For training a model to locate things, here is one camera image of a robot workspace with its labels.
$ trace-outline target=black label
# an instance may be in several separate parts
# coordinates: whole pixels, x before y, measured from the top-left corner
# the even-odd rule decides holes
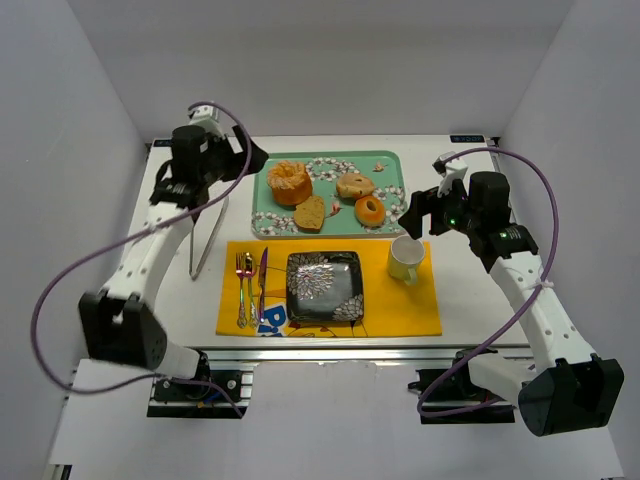
[[[451,143],[484,143],[482,135],[449,135]]]
[[[154,147],[170,147],[171,139],[170,138],[157,138],[153,141]]]

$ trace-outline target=fork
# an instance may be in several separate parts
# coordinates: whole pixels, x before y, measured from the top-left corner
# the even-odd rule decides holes
[[[247,326],[247,314],[244,311],[244,287],[243,281],[245,278],[245,270],[244,270],[244,261],[245,254],[244,253],[236,253],[236,275],[240,279],[240,308],[238,309],[238,327],[244,328]]]
[[[245,269],[244,269],[244,278],[249,279],[249,305],[251,306],[251,328],[258,328],[258,309],[256,308],[255,303],[253,302],[253,277],[256,275],[255,262],[253,261],[253,255],[250,253],[246,254],[245,258]]]

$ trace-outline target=yellow cloth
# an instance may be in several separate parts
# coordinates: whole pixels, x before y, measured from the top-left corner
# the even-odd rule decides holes
[[[218,335],[289,336],[289,337],[411,337],[441,335],[438,315],[431,251],[425,242],[427,254],[418,269],[418,283],[408,287],[401,280],[387,274],[387,257],[391,242],[386,240],[265,240],[229,242],[224,271],[222,297],[218,312]],[[291,253],[313,251],[355,251],[360,257],[364,284],[364,319],[353,327],[350,322],[325,322],[324,324],[290,324],[286,319],[277,327],[267,324],[262,328],[237,326],[240,281],[235,272],[235,256],[250,252],[256,263],[265,247],[269,247],[267,259],[267,296],[265,310],[284,306],[286,297],[287,257]],[[248,280],[245,280],[246,312],[249,318]],[[253,278],[253,295],[256,307],[260,289],[258,275]]]

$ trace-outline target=donut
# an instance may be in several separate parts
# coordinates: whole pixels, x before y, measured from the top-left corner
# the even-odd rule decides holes
[[[267,173],[273,199],[280,205],[298,205],[313,193],[304,163],[282,160]]]
[[[362,197],[356,202],[356,218],[365,227],[379,227],[384,223],[384,205],[373,195]]]
[[[370,178],[359,173],[345,173],[336,183],[338,195],[342,198],[362,198],[376,189]]]

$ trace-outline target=black square plate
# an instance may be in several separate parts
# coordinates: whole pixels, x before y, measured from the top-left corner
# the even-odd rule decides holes
[[[292,253],[287,260],[287,316],[294,322],[355,322],[364,317],[356,252]]]

